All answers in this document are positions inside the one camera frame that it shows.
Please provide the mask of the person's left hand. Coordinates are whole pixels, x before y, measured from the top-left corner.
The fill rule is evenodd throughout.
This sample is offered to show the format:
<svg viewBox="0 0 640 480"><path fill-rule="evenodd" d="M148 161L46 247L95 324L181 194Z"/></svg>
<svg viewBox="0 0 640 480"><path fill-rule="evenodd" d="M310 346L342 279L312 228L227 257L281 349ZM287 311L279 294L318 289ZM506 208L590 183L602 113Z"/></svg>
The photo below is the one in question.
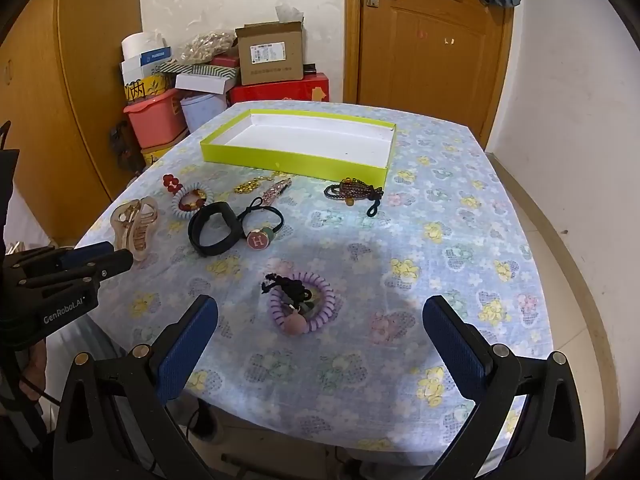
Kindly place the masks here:
<svg viewBox="0 0 640 480"><path fill-rule="evenodd" d="M46 390L47 348L44 340L37 342L29 350L29 361L23 370L21 389L32 401L38 401L40 391Z"/></svg>

